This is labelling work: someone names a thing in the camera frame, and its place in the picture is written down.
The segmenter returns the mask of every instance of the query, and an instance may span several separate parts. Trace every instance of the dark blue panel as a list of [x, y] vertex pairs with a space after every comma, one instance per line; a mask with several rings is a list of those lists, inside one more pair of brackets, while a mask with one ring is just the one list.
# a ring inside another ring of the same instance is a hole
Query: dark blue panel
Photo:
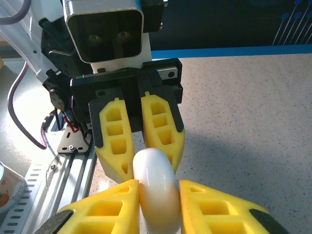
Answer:
[[312, 0], [168, 0], [150, 40], [182, 50], [311, 44], [311, 34]]

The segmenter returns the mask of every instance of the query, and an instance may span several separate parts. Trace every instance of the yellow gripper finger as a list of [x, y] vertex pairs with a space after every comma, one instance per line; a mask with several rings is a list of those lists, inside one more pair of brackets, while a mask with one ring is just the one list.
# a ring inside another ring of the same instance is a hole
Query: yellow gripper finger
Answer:
[[103, 147], [95, 146], [105, 174], [117, 183], [133, 179], [134, 147], [124, 100], [116, 98], [99, 113]]
[[183, 234], [288, 234], [259, 205], [180, 180]]
[[129, 180], [62, 208], [73, 211], [58, 234], [138, 234], [138, 180]]
[[185, 129], [177, 131], [169, 103], [161, 97], [145, 92], [141, 104], [146, 147], [164, 152], [176, 172], [183, 154]]

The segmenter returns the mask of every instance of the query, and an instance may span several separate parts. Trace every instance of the metal plate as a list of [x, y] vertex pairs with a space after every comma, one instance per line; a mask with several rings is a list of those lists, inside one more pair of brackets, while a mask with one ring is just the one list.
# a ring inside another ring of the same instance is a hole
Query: metal plate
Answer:
[[70, 127], [66, 126], [63, 138], [58, 146], [58, 153], [71, 154], [73, 151], [69, 149], [69, 146], [73, 145], [76, 148], [76, 153], [87, 154], [90, 152], [91, 139], [91, 133], [84, 137], [81, 131], [73, 133]]
[[178, 72], [177, 67], [160, 68], [160, 69], [157, 69], [157, 71], [162, 80], [177, 78], [177, 72]]

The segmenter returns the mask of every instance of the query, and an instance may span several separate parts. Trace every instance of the blue edge strip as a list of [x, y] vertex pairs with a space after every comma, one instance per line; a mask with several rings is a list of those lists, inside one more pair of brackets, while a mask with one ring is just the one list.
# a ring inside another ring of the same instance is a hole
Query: blue edge strip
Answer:
[[152, 51], [153, 59], [312, 54], [312, 44]]

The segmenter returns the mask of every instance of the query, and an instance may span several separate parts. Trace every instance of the screw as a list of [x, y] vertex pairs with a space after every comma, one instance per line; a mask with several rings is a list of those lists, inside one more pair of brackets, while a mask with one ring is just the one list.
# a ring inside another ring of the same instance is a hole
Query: screw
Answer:
[[70, 146], [68, 146], [68, 149], [69, 149], [71, 152], [73, 152], [73, 151], [76, 150], [76, 147], [75, 147], [74, 145], [70, 145]]

